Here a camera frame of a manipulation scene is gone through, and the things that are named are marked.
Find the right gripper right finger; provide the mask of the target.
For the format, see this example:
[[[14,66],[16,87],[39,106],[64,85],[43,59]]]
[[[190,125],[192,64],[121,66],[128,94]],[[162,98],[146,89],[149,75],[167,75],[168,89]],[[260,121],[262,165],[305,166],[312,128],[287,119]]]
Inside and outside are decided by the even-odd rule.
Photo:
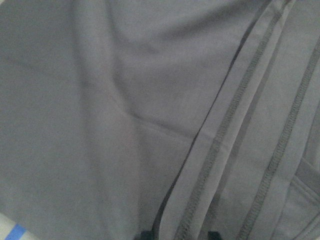
[[[222,236],[218,231],[209,231],[207,233],[208,240],[222,240]]]

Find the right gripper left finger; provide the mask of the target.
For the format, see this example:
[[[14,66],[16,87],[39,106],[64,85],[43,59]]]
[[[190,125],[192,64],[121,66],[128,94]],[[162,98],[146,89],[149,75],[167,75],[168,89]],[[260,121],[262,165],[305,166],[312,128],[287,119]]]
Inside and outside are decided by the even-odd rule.
[[[157,240],[156,232],[154,230],[143,230],[140,232],[139,240]]]

